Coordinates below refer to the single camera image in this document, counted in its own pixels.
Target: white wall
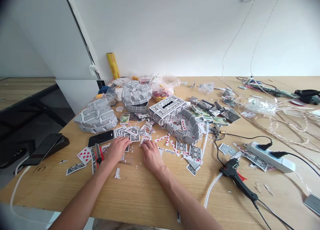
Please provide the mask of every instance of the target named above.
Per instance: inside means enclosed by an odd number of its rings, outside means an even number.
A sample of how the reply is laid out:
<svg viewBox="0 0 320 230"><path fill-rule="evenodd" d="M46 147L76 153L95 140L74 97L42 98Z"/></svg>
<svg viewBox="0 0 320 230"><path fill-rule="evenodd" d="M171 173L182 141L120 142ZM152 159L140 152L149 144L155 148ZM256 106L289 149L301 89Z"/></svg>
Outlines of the white wall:
<svg viewBox="0 0 320 230"><path fill-rule="evenodd" d="M248 76L255 43L276 0L256 0L225 58L224 75ZM107 52L121 76L167 72L218 76L252 2L241 0L74 0L110 80ZM252 65L253 74L319 75L319 0L279 0Z"/></svg>
<svg viewBox="0 0 320 230"><path fill-rule="evenodd" d="M66 0L11 0L7 11L57 79L97 79Z"/></svg>
<svg viewBox="0 0 320 230"><path fill-rule="evenodd" d="M53 77L19 25L6 13L0 20L0 77Z"/></svg>

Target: glue gun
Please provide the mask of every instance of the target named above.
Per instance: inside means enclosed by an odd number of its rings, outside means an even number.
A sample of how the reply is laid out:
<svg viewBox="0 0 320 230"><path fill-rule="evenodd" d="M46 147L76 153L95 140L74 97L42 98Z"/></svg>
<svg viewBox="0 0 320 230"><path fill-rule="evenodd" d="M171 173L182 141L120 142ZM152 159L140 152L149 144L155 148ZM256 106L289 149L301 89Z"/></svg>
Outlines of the glue gun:
<svg viewBox="0 0 320 230"><path fill-rule="evenodd" d="M239 160L236 158L231 158L228 162L226 162L222 168L220 168L220 172L225 177L230 177L236 186L252 201L257 201L258 195L252 192L244 183L243 180L245 180L244 177L242 177L237 172L237 167L239 166Z"/></svg>

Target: black table leg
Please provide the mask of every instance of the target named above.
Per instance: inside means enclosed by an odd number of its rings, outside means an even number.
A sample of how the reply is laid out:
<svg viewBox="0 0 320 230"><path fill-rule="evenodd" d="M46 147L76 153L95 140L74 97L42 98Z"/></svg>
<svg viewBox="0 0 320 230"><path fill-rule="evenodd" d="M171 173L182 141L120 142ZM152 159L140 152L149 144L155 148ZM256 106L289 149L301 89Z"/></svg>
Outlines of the black table leg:
<svg viewBox="0 0 320 230"><path fill-rule="evenodd" d="M67 125L67 123L60 118L55 112L53 112L50 107L48 107L47 105L45 105L43 102L41 102L40 100L36 100L35 102L33 102L34 105L39 108L40 110L42 110L44 113L46 113L50 118L52 118L54 121L56 121L59 125L61 125L62 127L65 127Z"/></svg>

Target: plastic bag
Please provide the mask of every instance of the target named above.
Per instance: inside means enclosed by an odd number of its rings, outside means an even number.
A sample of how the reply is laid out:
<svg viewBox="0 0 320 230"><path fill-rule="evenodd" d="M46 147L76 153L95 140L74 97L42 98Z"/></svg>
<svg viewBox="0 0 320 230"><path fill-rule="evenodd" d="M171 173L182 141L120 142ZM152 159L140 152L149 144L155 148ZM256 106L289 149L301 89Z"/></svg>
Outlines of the plastic bag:
<svg viewBox="0 0 320 230"><path fill-rule="evenodd" d="M257 98L249 98L248 102L243 104L246 110L263 114L263 115L271 115L277 108L277 104L270 102L262 102Z"/></svg>
<svg viewBox="0 0 320 230"><path fill-rule="evenodd" d="M213 92L214 82L205 83L201 87L199 87L199 92L208 95Z"/></svg>
<svg viewBox="0 0 320 230"><path fill-rule="evenodd" d="M141 75L139 78L138 78L138 81L140 84L149 84L151 85L152 84L152 81L153 81L153 74L150 74L150 75Z"/></svg>
<svg viewBox="0 0 320 230"><path fill-rule="evenodd" d="M156 102L160 102L173 95L174 87L178 87L180 84L180 79L173 75L160 76L158 81L152 85L152 97Z"/></svg>

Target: hand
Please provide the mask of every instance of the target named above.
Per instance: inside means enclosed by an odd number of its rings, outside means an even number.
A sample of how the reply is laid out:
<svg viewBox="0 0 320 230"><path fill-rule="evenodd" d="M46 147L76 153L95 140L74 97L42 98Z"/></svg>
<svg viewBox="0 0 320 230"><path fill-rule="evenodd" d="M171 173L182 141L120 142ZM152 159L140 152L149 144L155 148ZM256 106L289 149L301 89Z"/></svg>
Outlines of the hand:
<svg viewBox="0 0 320 230"><path fill-rule="evenodd" d="M123 156L126 147L132 143L127 137L118 137L115 138L108 149L108 152L105 154L105 160L108 164L116 165Z"/></svg>
<svg viewBox="0 0 320 230"><path fill-rule="evenodd" d="M141 144L143 149L143 162L154 175L157 175L161 171L164 164L159 147L154 141L144 140Z"/></svg>

